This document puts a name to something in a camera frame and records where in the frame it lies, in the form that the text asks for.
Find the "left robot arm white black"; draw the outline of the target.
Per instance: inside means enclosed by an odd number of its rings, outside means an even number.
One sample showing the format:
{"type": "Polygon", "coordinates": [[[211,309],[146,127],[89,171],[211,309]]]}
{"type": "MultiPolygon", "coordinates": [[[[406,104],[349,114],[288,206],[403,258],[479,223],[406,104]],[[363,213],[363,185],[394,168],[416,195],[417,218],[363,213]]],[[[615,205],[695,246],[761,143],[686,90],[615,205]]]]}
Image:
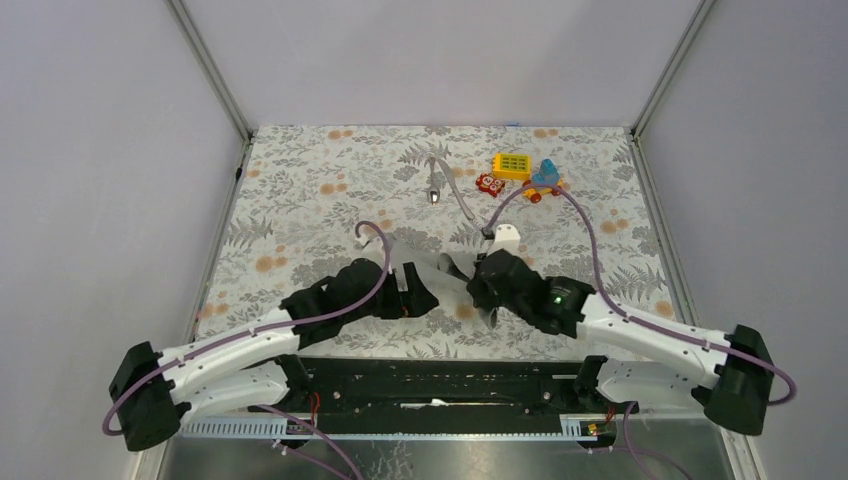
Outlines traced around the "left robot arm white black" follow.
{"type": "Polygon", "coordinates": [[[299,410],[310,397],[306,374],[276,357],[333,338],[366,317],[422,317],[439,306],[438,283],[445,277],[431,262],[386,266],[360,258],[241,326],[161,351],[148,341],[136,344],[109,384],[113,404],[103,431],[141,452],[197,418],[277,403],[299,410]]]}

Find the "grey cloth napkin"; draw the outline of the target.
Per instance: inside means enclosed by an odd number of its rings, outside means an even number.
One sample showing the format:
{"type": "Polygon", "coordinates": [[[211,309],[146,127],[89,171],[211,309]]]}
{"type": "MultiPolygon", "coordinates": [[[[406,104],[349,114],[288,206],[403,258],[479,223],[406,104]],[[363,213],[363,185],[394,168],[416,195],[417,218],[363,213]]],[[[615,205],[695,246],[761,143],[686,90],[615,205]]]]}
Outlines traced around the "grey cloth napkin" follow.
{"type": "Polygon", "coordinates": [[[423,287],[447,312],[453,307],[468,307],[470,318],[493,330],[499,320],[496,309],[473,305],[467,285],[475,273],[475,255],[467,252],[432,252],[416,250],[389,236],[390,273],[400,292],[412,293],[423,287]]]}

